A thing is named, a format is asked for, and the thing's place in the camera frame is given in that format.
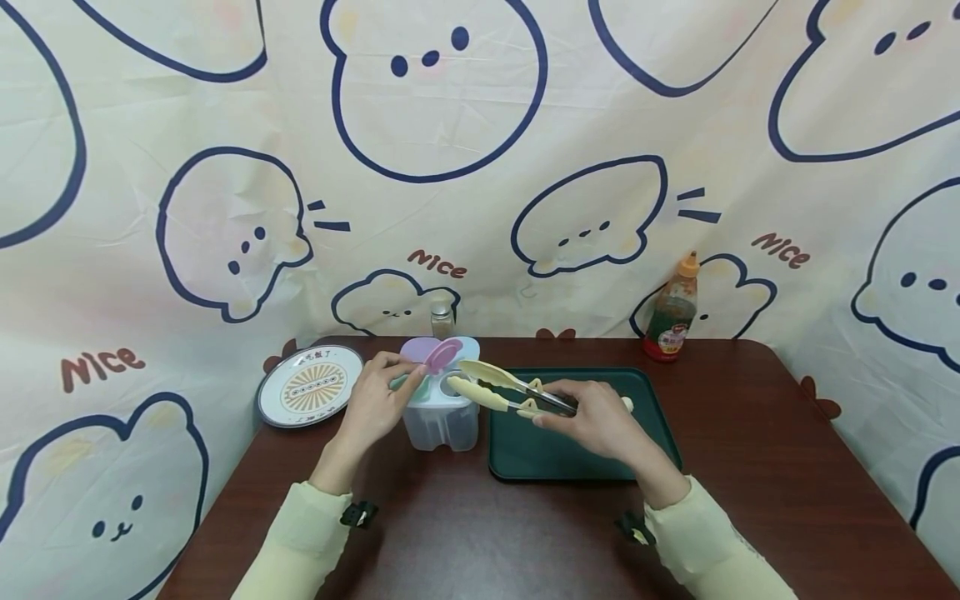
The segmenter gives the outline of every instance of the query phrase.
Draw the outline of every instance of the wrist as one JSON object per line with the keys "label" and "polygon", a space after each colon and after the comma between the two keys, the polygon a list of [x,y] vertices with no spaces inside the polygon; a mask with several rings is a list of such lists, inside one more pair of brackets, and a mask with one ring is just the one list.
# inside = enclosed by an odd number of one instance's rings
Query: wrist
{"label": "wrist", "polygon": [[324,446],[321,453],[321,459],[325,454],[329,454],[331,459],[337,459],[347,462],[359,462],[370,447],[367,444],[357,440],[343,431],[337,432],[333,438]]}
{"label": "wrist", "polygon": [[311,486],[331,495],[349,493],[353,476],[363,459],[366,450],[358,444],[352,444],[334,436],[320,455],[317,466],[307,481]]}
{"label": "wrist", "polygon": [[690,482],[649,438],[636,444],[623,463],[634,472],[644,499],[655,511],[680,503],[690,493]]}

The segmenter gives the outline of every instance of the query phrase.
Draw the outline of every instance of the glass jar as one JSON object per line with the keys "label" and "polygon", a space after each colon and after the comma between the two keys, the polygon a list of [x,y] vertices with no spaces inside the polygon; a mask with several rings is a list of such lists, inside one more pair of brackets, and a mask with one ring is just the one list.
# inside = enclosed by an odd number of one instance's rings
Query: glass jar
{"label": "glass jar", "polygon": [[430,305],[430,329],[433,337],[445,340],[453,337],[453,308],[446,302],[434,302]]}

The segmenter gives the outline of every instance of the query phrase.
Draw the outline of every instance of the yellow tongs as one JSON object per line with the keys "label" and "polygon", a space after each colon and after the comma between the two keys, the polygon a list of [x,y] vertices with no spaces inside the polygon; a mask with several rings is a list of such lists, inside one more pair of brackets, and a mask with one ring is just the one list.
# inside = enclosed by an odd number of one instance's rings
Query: yellow tongs
{"label": "yellow tongs", "polygon": [[[446,380],[449,386],[453,388],[457,394],[479,404],[480,406],[486,406],[491,410],[500,412],[506,412],[508,409],[513,408],[521,417],[532,419],[536,414],[546,412],[541,410],[540,406],[537,404],[537,400],[540,400],[553,406],[557,409],[557,412],[567,417],[573,417],[577,414],[576,404],[564,398],[545,392],[543,390],[543,384],[540,383],[539,379],[534,379],[530,383],[527,383],[517,379],[499,367],[495,367],[494,365],[478,360],[461,360],[457,364],[457,368],[460,369],[460,371],[462,371],[464,374],[478,381],[486,381],[487,383],[498,388],[515,390],[529,396],[522,403],[517,404],[516,402],[511,402],[497,392],[488,390],[487,388],[473,383],[468,379],[464,379],[463,377],[454,375]],[[633,412],[634,404],[631,402],[631,400],[627,397],[624,397],[623,401],[627,405],[627,408]]]}

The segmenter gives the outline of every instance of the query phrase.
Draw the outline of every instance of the sauce bottle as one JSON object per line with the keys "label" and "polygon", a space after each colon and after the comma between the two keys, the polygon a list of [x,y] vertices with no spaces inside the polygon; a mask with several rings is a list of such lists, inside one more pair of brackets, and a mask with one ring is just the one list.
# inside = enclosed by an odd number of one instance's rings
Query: sauce bottle
{"label": "sauce bottle", "polygon": [[697,253],[691,252],[666,282],[654,302],[654,314],[643,338],[643,351],[650,358],[670,363],[677,360],[693,318],[697,316]]}

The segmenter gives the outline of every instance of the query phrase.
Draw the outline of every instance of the white plate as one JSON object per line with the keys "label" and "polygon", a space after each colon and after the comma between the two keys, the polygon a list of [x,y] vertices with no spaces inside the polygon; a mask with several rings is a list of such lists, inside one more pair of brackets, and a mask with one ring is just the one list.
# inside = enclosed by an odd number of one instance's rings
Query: white plate
{"label": "white plate", "polygon": [[345,406],[363,360],[342,346],[317,346],[297,352],[267,375],[256,407],[274,427],[306,427],[336,415]]}

